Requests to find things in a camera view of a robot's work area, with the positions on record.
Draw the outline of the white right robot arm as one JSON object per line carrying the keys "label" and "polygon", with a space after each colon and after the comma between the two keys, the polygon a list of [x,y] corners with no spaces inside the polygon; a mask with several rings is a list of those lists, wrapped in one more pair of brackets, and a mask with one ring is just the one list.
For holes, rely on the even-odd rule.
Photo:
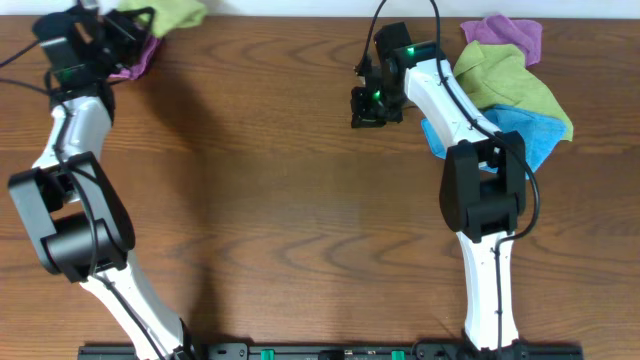
{"label": "white right robot arm", "polygon": [[402,22],[373,36],[379,63],[365,55],[351,91],[351,125],[383,127],[403,120],[413,103],[445,154],[439,206],[463,251],[467,287],[466,338],[472,350],[494,354],[519,338],[511,310],[509,237],[526,207],[525,144],[473,104],[433,41],[415,43]]}

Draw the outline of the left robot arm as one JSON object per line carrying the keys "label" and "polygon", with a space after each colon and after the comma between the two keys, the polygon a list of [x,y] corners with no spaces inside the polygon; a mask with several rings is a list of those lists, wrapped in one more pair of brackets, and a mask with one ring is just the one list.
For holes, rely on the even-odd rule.
{"label": "left robot arm", "polygon": [[47,144],[9,194],[40,264],[95,296],[131,340],[113,359],[203,359],[181,317],[140,268],[130,216],[99,163],[115,120],[110,77],[132,67],[151,39],[155,10],[100,14],[93,1],[39,18],[32,31],[50,67]]}

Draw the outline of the bright green cloth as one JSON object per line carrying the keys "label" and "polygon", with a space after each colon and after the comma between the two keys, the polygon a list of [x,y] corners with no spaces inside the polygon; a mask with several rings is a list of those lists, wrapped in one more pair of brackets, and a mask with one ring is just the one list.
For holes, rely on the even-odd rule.
{"label": "bright green cloth", "polygon": [[199,26],[208,8],[198,0],[121,0],[116,9],[132,11],[150,7],[155,11],[151,32],[162,38],[175,29]]}

